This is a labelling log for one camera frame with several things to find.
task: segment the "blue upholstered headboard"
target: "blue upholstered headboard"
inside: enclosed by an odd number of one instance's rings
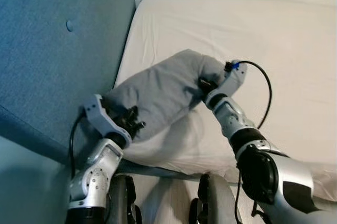
[[[0,0],[0,135],[64,162],[79,105],[114,85],[134,11],[135,0]],[[77,152],[89,135],[78,130]]]

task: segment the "black cable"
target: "black cable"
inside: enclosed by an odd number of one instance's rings
[[[109,198],[109,207],[107,209],[107,214],[106,214],[106,217],[105,217],[105,220],[104,220],[104,224],[107,224],[107,221],[109,220],[109,217],[110,217],[110,213],[111,213],[111,195],[110,195],[110,192],[108,192],[107,194],[108,198]]]
[[[265,77],[265,80],[267,81],[268,83],[268,89],[269,89],[269,100],[268,100],[268,105],[267,105],[267,109],[264,113],[264,116],[260,122],[260,124],[257,126],[257,128],[261,128],[261,126],[263,125],[265,119],[267,118],[267,115],[269,113],[269,109],[270,109],[270,105],[272,103],[272,95],[273,95],[273,92],[272,92],[272,85],[270,83],[270,80],[269,80],[269,77],[267,75],[267,73],[264,71],[264,69],[258,65],[257,63],[254,63],[254,62],[251,62],[251,61],[247,61],[247,60],[243,60],[243,61],[239,61],[238,64],[242,64],[242,63],[245,63],[245,64],[250,64],[250,65],[253,65],[255,66],[257,69],[260,70],[260,72],[263,74],[263,76]]]
[[[79,114],[79,116],[74,121],[73,127],[72,127],[72,129],[70,131],[70,135],[69,135],[69,156],[70,156],[70,167],[71,167],[72,178],[74,178],[75,170],[76,170],[75,158],[74,158],[74,148],[73,148],[74,135],[75,135],[75,130],[76,130],[76,127],[77,127],[78,123],[80,123],[80,121],[84,117],[85,117],[85,112],[83,111]]]
[[[261,212],[261,211],[257,210],[257,202],[256,201],[254,201],[253,210],[252,210],[251,215],[252,215],[252,217],[255,217],[256,215],[259,215],[261,217],[261,219],[264,221],[265,224],[272,224],[268,215],[266,215],[264,212]]]
[[[241,171],[239,171],[239,180],[237,182],[237,192],[236,192],[236,199],[235,199],[235,209],[234,215],[237,224],[242,224],[237,216],[237,204],[239,203],[239,195],[240,195],[240,186],[241,186]]]

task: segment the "bed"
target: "bed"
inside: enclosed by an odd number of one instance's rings
[[[115,86],[192,49],[225,63],[260,64],[273,86],[262,133],[313,171],[315,193],[336,200],[336,59],[333,7],[281,0],[144,0],[129,31]],[[249,67],[234,99],[256,124],[268,88]],[[155,137],[135,142],[125,158],[185,174],[216,172],[235,182],[231,148],[204,104]]]

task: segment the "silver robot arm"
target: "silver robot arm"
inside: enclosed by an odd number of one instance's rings
[[[103,104],[101,95],[93,95],[84,104],[87,120],[103,139],[87,158],[85,167],[71,180],[66,224],[104,223],[106,196],[122,160],[122,149],[127,148],[136,132],[145,126],[144,122],[136,123],[137,107],[112,120]]]
[[[236,61],[228,65],[225,81],[206,96],[205,104],[230,142],[245,193],[263,209],[266,223],[335,223],[336,215],[313,203],[309,169],[267,141],[230,97],[242,84],[246,68]]]

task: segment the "gray cloth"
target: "gray cloth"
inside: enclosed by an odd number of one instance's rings
[[[201,101],[199,77],[219,84],[224,79],[224,65],[210,56],[184,50],[130,77],[105,98],[117,114],[138,106],[138,119],[146,126],[134,140],[147,140]]]

